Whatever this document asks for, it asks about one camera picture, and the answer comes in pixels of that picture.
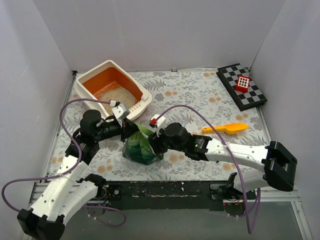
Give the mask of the green cat litter bag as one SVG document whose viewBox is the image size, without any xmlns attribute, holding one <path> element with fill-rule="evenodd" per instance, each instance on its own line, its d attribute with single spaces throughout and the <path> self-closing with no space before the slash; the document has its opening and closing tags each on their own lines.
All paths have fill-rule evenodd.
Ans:
<svg viewBox="0 0 320 240">
<path fill-rule="evenodd" d="M 164 154 L 155 154 L 149 143 L 149 136 L 153 135 L 154 132 L 140 124 L 137 127 L 138 131 L 126 139 L 122 155 L 143 165 L 151 165 L 163 160 Z"/>
</svg>

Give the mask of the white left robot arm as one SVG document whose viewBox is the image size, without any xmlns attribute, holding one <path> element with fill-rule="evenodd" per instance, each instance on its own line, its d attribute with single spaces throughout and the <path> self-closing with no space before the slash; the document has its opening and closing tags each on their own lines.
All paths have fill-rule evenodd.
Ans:
<svg viewBox="0 0 320 240">
<path fill-rule="evenodd" d="M 80 127 L 73 133 L 62 159 L 57 178 L 52 179 L 41 196 L 29 207 L 21 209 L 17 220 L 23 232 L 36 240 L 59 240 L 67 222 L 89 200 L 106 196 L 107 181 L 98 174 L 81 179 L 80 186 L 71 192 L 79 176 L 99 151 L 99 142 L 120 136 L 124 141 L 138 130 L 122 106 L 112 108 L 113 115 L 103 119 L 98 110 L 87 110 Z"/>
</svg>

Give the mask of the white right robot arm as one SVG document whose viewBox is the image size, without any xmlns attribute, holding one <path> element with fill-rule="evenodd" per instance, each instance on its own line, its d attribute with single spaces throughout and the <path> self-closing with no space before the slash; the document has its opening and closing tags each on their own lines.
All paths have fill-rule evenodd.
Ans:
<svg viewBox="0 0 320 240">
<path fill-rule="evenodd" d="M 298 160 L 278 141 L 260 146 L 225 145 L 209 136 L 192 135 L 179 123 L 171 123 L 157 130 L 148 139 L 157 155 L 175 150 L 195 161 L 226 162 L 250 167 L 250 171 L 237 174 L 226 186 L 227 195 L 232 199 L 243 195 L 245 189 L 272 187 L 283 192 L 294 189 Z"/>
</svg>

